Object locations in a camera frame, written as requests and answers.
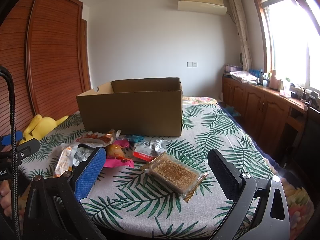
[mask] open cardboard box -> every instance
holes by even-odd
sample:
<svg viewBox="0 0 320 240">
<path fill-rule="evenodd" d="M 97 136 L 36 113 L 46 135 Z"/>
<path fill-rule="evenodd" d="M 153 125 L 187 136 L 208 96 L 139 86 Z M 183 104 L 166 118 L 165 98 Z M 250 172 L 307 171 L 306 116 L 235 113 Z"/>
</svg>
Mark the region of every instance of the open cardboard box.
<svg viewBox="0 0 320 240">
<path fill-rule="evenodd" d="M 182 88 L 179 78 L 116 80 L 77 96 L 86 130 L 180 136 Z"/>
</svg>

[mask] pikachu plush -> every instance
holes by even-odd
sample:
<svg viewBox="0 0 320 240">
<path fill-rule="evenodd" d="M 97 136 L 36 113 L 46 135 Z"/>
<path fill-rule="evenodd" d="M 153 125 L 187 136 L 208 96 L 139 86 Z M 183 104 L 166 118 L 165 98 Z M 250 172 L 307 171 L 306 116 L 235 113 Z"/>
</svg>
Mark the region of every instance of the pikachu plush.
<svg viewBox="0 0 320 240">
<path fill-rule="evenodd" d="M 65 121 L 68 117 L 69 116 L 64 116 L 55 121 L 51 117 L 42 117 L 41 115 L 37 114 L 31 120 L 28 127 L 23 131 L 23 139 L 19 144 L 31 140 L 32 138 L 36 138 L 38 141 L 40 141 L 44 136 Z"/>
</svg>

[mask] bed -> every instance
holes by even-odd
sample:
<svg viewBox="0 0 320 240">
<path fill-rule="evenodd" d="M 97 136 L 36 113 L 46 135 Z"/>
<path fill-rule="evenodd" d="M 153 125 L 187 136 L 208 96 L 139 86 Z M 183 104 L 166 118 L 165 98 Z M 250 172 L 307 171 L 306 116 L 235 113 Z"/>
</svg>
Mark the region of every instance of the bed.
<svg viewBox="0 0 320 240">
<path fill-rule="evenodd" d="M 32 179 L 41 174 L 52 177 L 59 156 L 52 154 L 61 143 L 70 143 L 85 134 L 79 112 L 45 136 L 39 151 L 23 160 L 20 171 Z M 134 168 L 104 168 L 87 198 L 81 200 L 93 221 L 126 234 L 152 238 L 196 238 L 214 232 L 232 206 L 207 163 L 207 153 L 217 148 L 239 171 L 256 178 L 281 176 L 290 215 L 290 239 L 304 228 L 314 208 L 307 192 L 293 176 L 288 176 L 241 129 L 212 98 L 183 97 L 182 135 L 170 140 L 167 153 L 201 172 L 209 172 L 188 203 L 164 184 L 142 172 L 142 160 Z M 131 157 L 132 147 L 125 154 Z M 254 199 L 238 231 L 241 235 L 257 206 Z"/>
</svg>

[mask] air conditioner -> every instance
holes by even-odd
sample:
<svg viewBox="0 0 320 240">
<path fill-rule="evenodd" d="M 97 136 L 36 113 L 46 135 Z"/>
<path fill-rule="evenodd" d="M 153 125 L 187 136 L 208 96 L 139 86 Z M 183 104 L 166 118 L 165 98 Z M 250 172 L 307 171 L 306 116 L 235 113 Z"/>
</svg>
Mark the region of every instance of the air conditioner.
<svg viewBox="0 0 320 240">
<path fill-rule="evenodd" d="M 225 15 L 227 8 L 223 0 L 180 0 L 178 10 Z"/>
</svg>

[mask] pink wrapper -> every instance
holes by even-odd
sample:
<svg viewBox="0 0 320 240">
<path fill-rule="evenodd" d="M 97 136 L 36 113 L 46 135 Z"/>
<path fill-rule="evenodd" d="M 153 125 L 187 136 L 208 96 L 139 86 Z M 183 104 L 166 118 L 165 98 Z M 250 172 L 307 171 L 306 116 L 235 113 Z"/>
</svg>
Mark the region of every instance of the pink wrapper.
<svg viewBox="0 0 320 240">
<path fill-rule="evenodd" d="M 127 139 L 115 140 L 115 142 L 113 144 L 119 145 L 121 148 L 129 148 L 130 147 L 130 143 Z"/>
<path fill-rule="evenodd" d="M 129 166 L 131 168 L 134 168 L 133 160 L 117 160 L 117 159 L 106 159 L 106 162 L 104 163 L 103 167 L 107 168 L 115 168 L 120 166 Z"/>
</svg>

